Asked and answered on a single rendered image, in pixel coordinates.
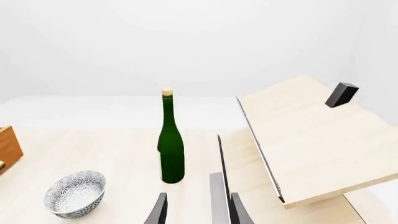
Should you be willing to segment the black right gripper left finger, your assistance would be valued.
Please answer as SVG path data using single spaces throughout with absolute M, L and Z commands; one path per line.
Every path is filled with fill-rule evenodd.
M 161 192 L 144 224 L 165 224 L 167 219 L 168 198 L 166 192 Z

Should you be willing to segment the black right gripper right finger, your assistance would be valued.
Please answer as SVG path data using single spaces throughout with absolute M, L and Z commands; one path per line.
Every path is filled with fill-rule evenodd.
M 239 194 L 233 192 L 229 201 L 231 224 L 254 224 L 246 211 Z

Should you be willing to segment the blue white patterned bowl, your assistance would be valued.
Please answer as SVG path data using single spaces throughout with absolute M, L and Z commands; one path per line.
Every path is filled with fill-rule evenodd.
M 101 203 L 105 190 L 106 178 L 102 173 L 78 171 L 62 177 L 46 191 L 44 207 L 59 218 L 80 218 Z

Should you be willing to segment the wooden cabinet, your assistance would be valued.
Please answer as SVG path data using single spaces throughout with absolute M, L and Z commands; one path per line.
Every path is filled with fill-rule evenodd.
M 24 155 L 12 126 L 0 128 L 0 161 L 5 166 L 0 169 L 0 175 L 5 173 Z

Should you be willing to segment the grey upright slab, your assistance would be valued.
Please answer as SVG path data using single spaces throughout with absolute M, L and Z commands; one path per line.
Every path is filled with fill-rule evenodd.
M 212 224 L 231 224 L 223 173 L 210 174 Z

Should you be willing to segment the green glass wine bottle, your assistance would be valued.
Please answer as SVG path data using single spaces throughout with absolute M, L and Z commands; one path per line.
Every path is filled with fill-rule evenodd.
M 162 106 L 163 123 L 157 143 L 161 179 L 165 183 L 176 184 L 185 175 L 185 155 L 182 136 L 175 122 L 173 89 L 162 89 Z

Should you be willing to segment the pale wooden shelf rack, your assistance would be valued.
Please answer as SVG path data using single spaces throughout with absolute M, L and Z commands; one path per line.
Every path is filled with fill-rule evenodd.
M 301 75 L 237 97 L 246 126 L 221 144 L 254 224 L 398 224 L 370 189 L 398 181 L 398 126 L 331 93 Z

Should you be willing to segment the black block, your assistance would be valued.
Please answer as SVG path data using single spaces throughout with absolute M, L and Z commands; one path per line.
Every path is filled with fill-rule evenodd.
M 335 87 L 329 98 L 326 100 L 325 104 L 329 108 L 336 108 L 343 104 L 347 104 L 354 97 L 359 87 L 352 85 L 350 83 L 339 82 Z

